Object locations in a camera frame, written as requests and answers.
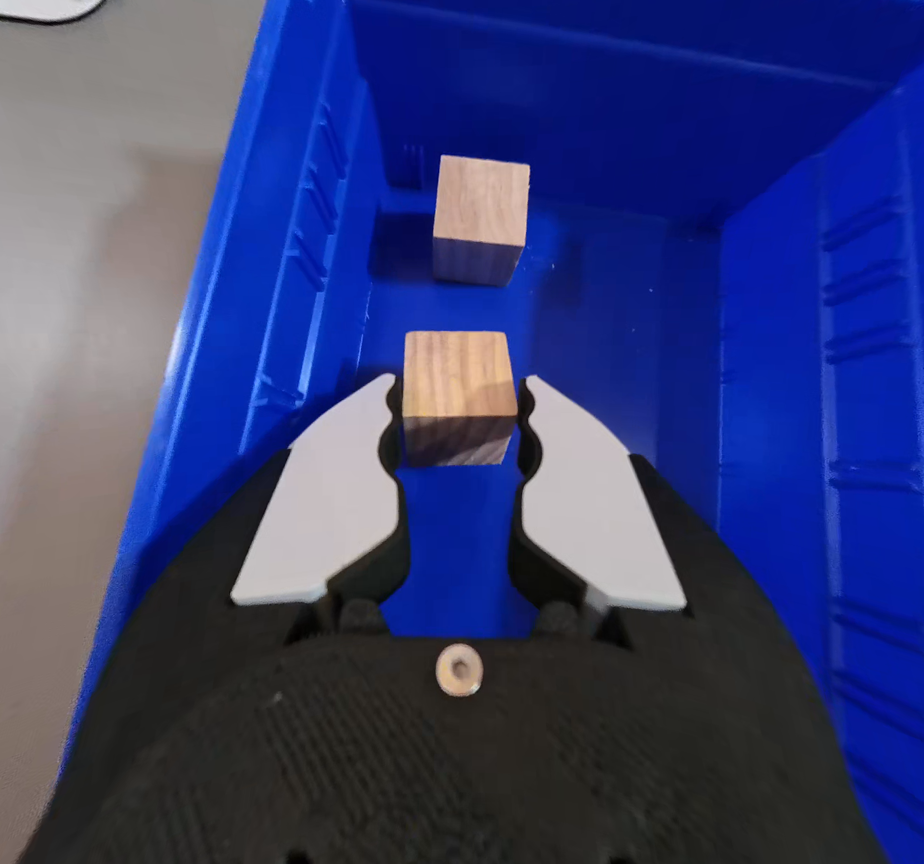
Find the grey desk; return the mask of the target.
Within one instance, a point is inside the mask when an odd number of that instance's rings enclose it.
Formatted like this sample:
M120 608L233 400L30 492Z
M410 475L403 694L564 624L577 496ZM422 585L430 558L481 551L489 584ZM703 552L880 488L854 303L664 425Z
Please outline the grey desk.
M2 862L56 779L263 3L2 22Z

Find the blue-taped wooden cube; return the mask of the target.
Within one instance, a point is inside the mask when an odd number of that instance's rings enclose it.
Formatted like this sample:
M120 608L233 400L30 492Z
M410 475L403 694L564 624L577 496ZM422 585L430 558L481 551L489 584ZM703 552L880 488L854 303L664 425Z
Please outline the blue-taped wooden cube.
M402 420L409 466L501 465L517 412L504 333L406 333Z
M438 281L504 287L526 246L530 166L444 154L433 221Z

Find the blue plastic bin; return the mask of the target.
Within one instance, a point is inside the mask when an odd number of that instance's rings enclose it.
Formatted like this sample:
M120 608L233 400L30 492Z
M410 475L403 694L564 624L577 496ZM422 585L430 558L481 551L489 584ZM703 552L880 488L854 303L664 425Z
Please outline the blue plastic bin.
M922 862L923 0L267 0L65 749L116 636L417 329L507 334L773 601ZM438 281L444 154L530 166Z

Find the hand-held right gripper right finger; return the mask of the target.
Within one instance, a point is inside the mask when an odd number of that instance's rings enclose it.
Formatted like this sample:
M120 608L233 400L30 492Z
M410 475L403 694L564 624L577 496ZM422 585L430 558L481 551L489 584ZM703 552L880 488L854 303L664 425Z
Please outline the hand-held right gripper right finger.
M687 595L623 442L530 375L519 390L508 572L533 607L681 614Z

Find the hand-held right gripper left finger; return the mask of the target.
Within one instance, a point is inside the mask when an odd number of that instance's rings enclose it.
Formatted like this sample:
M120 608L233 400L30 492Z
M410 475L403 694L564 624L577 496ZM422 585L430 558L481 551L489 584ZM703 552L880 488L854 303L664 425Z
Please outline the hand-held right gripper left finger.
M385 373L294 440L231 590L237 606L380 604L410 572L401 379Z

